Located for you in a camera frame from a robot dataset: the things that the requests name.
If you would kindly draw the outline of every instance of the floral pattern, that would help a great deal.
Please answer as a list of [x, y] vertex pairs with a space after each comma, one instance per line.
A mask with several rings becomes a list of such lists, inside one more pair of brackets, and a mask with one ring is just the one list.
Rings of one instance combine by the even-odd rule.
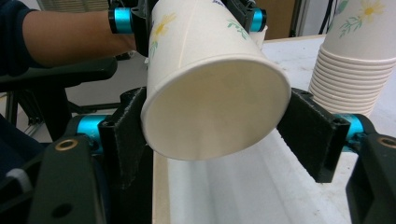
[[340, 38], [355, 32], [362, 27], [364, 22], [372, 22], [375, 16], [381, 15], [384, 12], [385, 6], [381, 4], [381, 0], [361, 0], [361, 9], [359, 14], [354, 17], [349, 17], [346, 22], [340, 27]]
[[244, 39], [247, 39], [247, 38], [249, 37], [248, 32], [246, 32], [245, 29], [244, 29], [244, 27], [242, 27], [237, 21], [234, 21], [234, 20], [231, 20], [231, 19], [228, 19], [227, 21], [229, 22], [228, 28], [231, 28], [231, 27], [234, 26], [235, 29], [236, 29], [236, 31], [237, 31], [238, 33], [241, 33], [241, 36], [242, 36]]
[[172, 13], [170, 15], [164, 15], [163, 19], [160, 23], [156, 24], [151, 31], [151, 44], [149, 48], [149, 57], [150, 59], [154, 57], [155, 51], [158, 48], [158, 42], [161, 36], [165, 36], [168, 32], [168, 24], [171, 21], [174, 21], [176, 18], [176, 13]]

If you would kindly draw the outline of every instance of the white paper cup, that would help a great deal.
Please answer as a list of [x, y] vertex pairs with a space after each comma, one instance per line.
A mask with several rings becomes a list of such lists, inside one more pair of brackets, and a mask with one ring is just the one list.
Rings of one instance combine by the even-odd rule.
[[345, 74], [351, 74], [351, 75], [358, 75], [358, 76], [377, 76], [377, 75], [384, 75], [391, 73], [393, 71], [393, 67], [389, 67], [387, 69], [374, 69], [373, 67], [370, 69], [365, 69], [363, 67], [341, 67], [338, 66], [335, 63], [330, 62], [329, 60], [323, 59], [322, 57], [318, 56], [317, 57], [317, 63], [327, 69], [330, 69], [334, 72], [340, 72], [340, 73], [345, 73]]
[[322, 89], [318, 88], [316, 85], [311, 85], [309, 88], [310, 88], [309, 90], [310, 90], [312, 93], [315, 92], [315, 95], [320, 94], [320, 95], [321, 95], [322, 97], [324, 97], [324, 98], [333, 99], [333, 100], [335, 100], [335, 101], [343, 102], [343, 103], [345, 103], [345, 104], [351, 103], [351, 104], [353, 104], [353, 105], [354, 105], [354, 104], [364, 104], [364, 105], [368, 105], [368, 104], [370, 104], [370, 103], [367, 103], [367, 102], [371, 102], [372, 100], [375, 100], [376, 97], [378, 96], [378, 94], [373, 94], [372, 96], [369, 96], [369, 97], [367, 97], [367, 98], [356, 99], [356, 98], [342, 97], [342, 96], [338, 96], [338, 95], [336, 95], [336, 94], [331, 94], [331, 93], [328, 92], [328, 91], [323, 91]]
[[349, 100], [361, 100], [361, 102], [367, 102], [367, 99], [372, 99], [373, 97], [376, 97], [379, 92], [373, 92], [373, 93], [347, 93], [347, 92], [341, 92], [341, 91], [335, 91], [332, 89], [329, 89], [326, 86], [323, 86], [322, 84], [318, 83], [315, 79], [311, 79], [310, 86], [315, 86], [316, 88], [325, 91], [331, 95], [336, 95], [341, 98], [343, 98], [345, 101]]
[[343, 88], [345, 90], [376, 91], [378, 89], [381, 90], [382, 87], [385, 85], [385, 82], [379, 84], [365, 83], [364, 85], [358, 83], [345, 83], [342, 81], [331, 79], [329, 78], [330, 76], [324, 76], [319, 72], [315, 73], [315, 77], [317, 77], [322, 83], [329, 83], [331, 85]]
[[318, 56], [322, 59], [325, 59], [326, 62], [336, 65], [338, 67], [345, 67], [350, 69], [364, 69], [364, 70], [385, 70], [390, 69], [395, 66], [396, 58], [388, 59], [388, 60], [359, 60], [352, 59], [347, 57], [342, 57], [340, 55], [331, 54], [326, 49], [323, 48], [323, 45], [320, 46], [320, 50]]
[[154, 150], [205, 160], [250, 147], [276, 127], [289, 82], [220, 1], [161, 0], [152, 22], [141, 119]]
[[369, 90], [360, 90], [357, 88], [344, 88], [339, 85], [336, 85], [335, 83], [325, 82], [323, 79], [320, 79], [320, 77], [316, 76], [315, 74], [312, 76], [312, 79], [320, 83], [322, 86], [325, 86], [329, 90], [339, 91], [347, 94], [371, 94], [381, 91], [381, 89], [379, 88], [372, 88]]
[[329, 79], [332, 79], [334, 81], [340, 82], [340, 83], [346, 83], [349, 85], [381, 85], [384, 84], [388, 81], [389, 76], [385, 76], [382, 79], [374, 79], [374, 78], [369, 78], [369, 79], [363, 79], [359, 76], [351, 76], [351, 75], [344, 75], [344, 76], [337, 76], [335, 74], [328, 74], [319, 68], [316, 68], [314, 70], [314, 73], [317, 73], [319, 75], [325, 76]]
[[396, 58], [394, 0], [349, 0], [337, 8], [323, 47], [362, 60]]
[[250, 32], [250, 38], [253, 40], [254, 43], [256, 43], [257, 47], [259, 49], [262, 49], [262, 43], [264, 42], [265, 39], [265, 33], [268, 30], [268, 26], [265, 26], [264, 29], [261, 32]]

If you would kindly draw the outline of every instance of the cup rim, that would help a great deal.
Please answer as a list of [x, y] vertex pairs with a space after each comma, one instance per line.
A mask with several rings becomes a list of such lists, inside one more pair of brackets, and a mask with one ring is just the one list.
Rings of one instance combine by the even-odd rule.
[[348, 97], [348, 98], [353, 97], [353, 99], [367, 99], [367, 98], [376, 97], [379, 94], [379, 92], [366, 93], [366, 94], [346, 93], [346, 92], [335, 91], [335, 90], [329, 89], [329, 88], [321, 85], [320, 83], [318, 83], [313, 78], [311, 78], [311, 82], [312, 82], [311, 85], [316, 85], [316, 87], [321, 89], [322, 91], [331, 91], [332, 94], [340, 96], [340, 97]]
[[374, 76], [374, 77], [366, 77], [366, 76], [357, 76], [357, 75], [351, 75], [351, 74], [343, 74], [343, 73], [336, 73], [336, 72], [326, 72], [323, 69], [321, 69], [320, 67], [315, 67], [314, 71], [319, 71], [322, 74], [329, 74], [332, 75], [333, 77], [341, 77], [341, 78], [349, 78], [350, 80], [364, 80], [364, 81], [376, 81], [376, 80], [382, 80], [382, 79], [387, 79], [389, 78], [389, 76], [392, 74], [392, 72], [390, 72], [389, 74], [385, 74], [382, 76]]
[[360, 84], [360, 85], [366, 85], [366, 84], [382, 85], [382, 84], [386, 83], [388, 81], [388, 79], [389, 79], [389, 77], [381, 78], [379, 80], [370, 80], [370, 79], [358, 80], [358, 79], [352, 79], [352, 78], [348, 79], [348, 78], [345, 78], [345, 77], [339, 77], [339, 76], [334, 76], [333, 74], [325, 73], [324, 71], [322, 71], [322, 70], [320, 70], [318, 68], [314, 70], [314, 73], [319, 73], [320, 75], [325, 76], [326, 78], [329, 78], [329, 79], [334, 80], [334, 81], [346, 83], [346, 84], [349, 84], [349, 85], [354, 85], [354, 84]]
[[330, 68], [323, 64], [321, 59], [317, 59], [317, 66], [319, 66], [322, 70], [326, 71], [327, 73], [336, 73], [336, 74], [348, 74], [348, 75], [355, 75], [360, 77], [377, 77], [377, 76], [384, 76], [385, 74], [390, 74], [393, 72], [393, 69], [387, 70], [380, 70], [380, 71], [357, 71], [345, 68], [334, 67]]
[[387, 65], [387, 64], [394, 65], [396, 63], [396, 58], [390, 58], [390, 59], [386, 59], [386, 60], [364, 60], [364, 59], [343, 57], [341, 55], [331, 53], [328, 49], [325, 49], [323, 44], [320, 45], [319, 50], [326, 56], [328, 56], [336, 61], [339, 61], [339, 62], [348, 62], [348, 63], [353, 63], [353, 64], [373, 64], [373, 65]]
[[[148, 85], [148, 88], [152, 88], [152, 89], [150, 90], [148, 89], [148, 97], [146, 99], [146, 102], [143, 104], [140, 118], [142, 121], [142, 131], [146, 136], [147, 142], [154, 150], [156, 150], [158, 153], [168, 158], [173, 158], [177, 160], [205, 160], [205, 159], [211, 159], [211, 158], [216, 158], [218, 156], [226, 155], [224, 153], [221, 153], [221, 155], [218, 156], [204, 155], [204, 156], [200, 156], [199, 158], [190, 158], [190, 157], [184, 157], [184, 156], [178, 156], [172, 154], [169, 152], [169, 148], [159, 146], [158, 145], [159, 143], [156, 141], [155, 136], [149, 134], [150, 132], [152, 132], [154, 128], [152, 126], [149, 126], [149, 121], [151, 119], [152, 113], [155, 112], [152, 106], [156, 104], [157, 100], [160, 99], [160, 96], [164, 94], [166, 91], [169, 91], [169, 88], [175, 85], [176, 83], [178, 83], [182, 78], [186, 78], [187, 77], [186, 74], [191, 74], [191, 71], [201, 68], [201, 66], [197, 66], [197, 64], [206, 63], [205, 65], [214, 65], [217, 63], [230, 62], [231, 60], [257, 63], [259, 66], [263, 66], [263, 67], [265, 66], [267, 69], [273, 70], [275, 76], [279, 78], [279, 81], [282, 83], [282, 86], [279, 88], [279, 92], [282, 92], [282, 94], [285, 96], [284, 102], [280, 102], [279, 104], [276, 105], [275, 111], [279, 111], [279, 113], [276, 113], [276, 116], [271, 118], [271, 122], [269, 122], [266, 125], [265, 131], [261, 133], [260, 139], [263, 139], [269, 132], [271, 132], [276, 127], [276, 124], [281, 120], [283, 113], [287, 109], [291, 96], [290, 82], [286, 74], [278, 66], [276, 66], [275, 63], [272, 63], [271, 61], [267, 60], [262, 56], [259, 56], [258, 54], [257, 55], [246, 54], [246, 53], [233, 54], [231, 58], [230, 55], [222, 54], [183, 65], [182, 67], [179, 67], [172, 73], [166, 75], [166, 77], [164, 77], [159, 82], [155, 83], [155, 85], [153, 86]], [[260, 141], [260, 139], [249, 139], [249, 142], [246, 141], [245, 145], [246, 147], [249, 147], [252, 144], [257, 143], [257, 141]]]
[[367, 105], [367, 106], [352, 106], [352, 107], [350, 107], [350, 106], [335, 105], [334, 103], [332, 103], [332, 105], [331, 105], [331, 103], [325, 102], [323, 99], [321, 99], [320, 97], [315, 96], [315, 95], [314, 95], [314, 100], [319, 102], [320, 105], [326, 105], [329, 108], [334, 108], [334, 109], [338, 109], [338, 110], [365, 111], [367, 109], [372, 108], [375, 105], [375, 102], [373, 102], [371, 105]]
[[320, 58], [323, 62], [325, 63], [329, 63], [332, 64], [334, 66], [339, 66], [341, 68], [345, 68], [345, 69], [353, 69], [353, 70], [375, 70], [375, 71], [379, 71], [379, 70], [388, 70], [388, 69], [392, 69], [395, 64], [388, 64], [388, 65], [366, 65], [366, 64], [353, 64], [353, 63], [344, 63], [344, 62], [340, 62], [337, 60], [334, 60], [330, 57], [327, 57], [326, 55], [324, 55], [321, 51], [318, 53], [318, 58]]
[[[318, 78], [317, 77], [313, 77], [313, 78], [311, 78], [311, 80], [313, 80], [314, 82], [316, 82], [317, 84], [319, 84], [319, 81], [318, 81]], [[331, 91], [335, 91], [335, 92], [338, 92], [338, 93], [344, 93], [344, 94], [358, 94], [358, 95], [371, 95], [371, 94], [376, 94], [376, 93], [378, 93], [378, 92], [380, 92], [381, 90], [368, 90], [368, 91], [361, 91], [361, 90], [348, 90], [350, 93], [348, 93], [348, 92], [346, 92], [346, 90], [345, 89], [342, 89], [342, 88], [339, 88], [339, 87], [336, 87], [336, 86], [334, 86], [333, 84], [328, 84], [327, 83], [327, 85], [326, 86], [323, 86], [323, 85], [321, 85], [321, 84], [319, 84], [320, 86], [322, 86], [323, 88], [326, 88], [326, 89], [328, 89], [328, 90], [331, 90]]]
[[310, 89], [312, 91], [312, 94], [314, 94], [314, 96], [320, 98], [321, 100], [324, 100], [326, 102], [328, 102], [329, 104], [333, 104], [333, 105], [339, 105], [339, 106], [352, 106], [352, 107], [365, 107], [365, 106], [370, 106], [372, 105], [375, 100], [376, 97], [371, 99], [371, 101], [367, 101], [367, 102], [347, 102], [347, 100], [344, 99], [334, 99], [332, 97], [328, 97], [328, 95], [324, 94], [324, 92], [318, 91], [317, 89], [315, 89], [315, 87], [312, 87]]
[[393, 70], [393, 66], [385, 68], [385, 69], [375, 69], [374, 67], [370, 67], [368, 69], [363, 68], [361, 66], [350, 66], [350, 67], [346, 67], [346, 66], [339, 66], [338, 63], [333, 63], [333, 61], [331, 63], [326, 62], [326, 59], [323, 59], [321, 57], [321, 55], [319, 55], [317, 57], [317, 63], [321, 64], [322, 66], [328, 68], [328, 69], [332, 69], [334, 71], [339, 71], [342, 73], [351, 73], [351, 74], [355, 74], [355, 73], [367, 73], [367, 74], [382, 74], [382, 73], [386, 73], [386, 72], [391, 72]]
[[336, 94], [328, 93], [328, 92], [320, 89], [316, 85], [310, 85], [309, 86], [309, 90], [313, 90], [316, 93], [323, 95], [324, 97], [327, 97], [327, 98], [330, 98], [330, 99], [334, 99], [334, 100], [344, 101], [345, 103], [348, 103], [348, 104], [349, 103], [351, 103], [351, 104], [361, 104], [361, 103], [367, 104], [367, 100], [368, 99], [376, 99], [376, 97], [378, 97], [378, 95], [377, 95], [377, 96], [374, 96], [374, 97], [371, 97], [371, 98], [364, 98], [364, 99], [346, 98], [346, 97], [338, 96]]

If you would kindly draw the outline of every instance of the white surface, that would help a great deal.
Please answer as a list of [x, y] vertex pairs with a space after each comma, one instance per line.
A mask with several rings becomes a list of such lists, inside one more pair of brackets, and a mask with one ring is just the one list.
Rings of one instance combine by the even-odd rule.
[[[322, 42], [322, 37], [264, 42], [263, 52], [283, 68], [292, 87], [307, 90]], [[396, 135], [396, 116], [395, 105], [391, 102], [395, 85], [392, 76], [370, 117], [380, 133], [393, 136]], [[176, 224], [350, 223], [345, 185], [356, 159], [355, 154], [342, 153], [333, 182], [317, 184], [278, 132], [273, 131], [255, 146], [223, 158], [167, 160], [168, 183], [165, 184], [169, 187], [169, 202], [155, 201], [155, 221]], [[156, 183], [155, 188], [161, 187], [161, 183]], [[169, 220], [155, 213], [164, 207], [169, 207]]]

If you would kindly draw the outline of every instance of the person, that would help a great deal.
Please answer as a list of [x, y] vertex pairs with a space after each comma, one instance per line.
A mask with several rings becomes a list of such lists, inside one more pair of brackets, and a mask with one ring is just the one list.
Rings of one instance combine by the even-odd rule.
[[[135, 50], [134, 35], [114, 35], [107, 11], [38, 11], [0, 0], [0, 76], [29, 67], [54, 67]], [[0, 181], [44, 148], [0, 115]]]

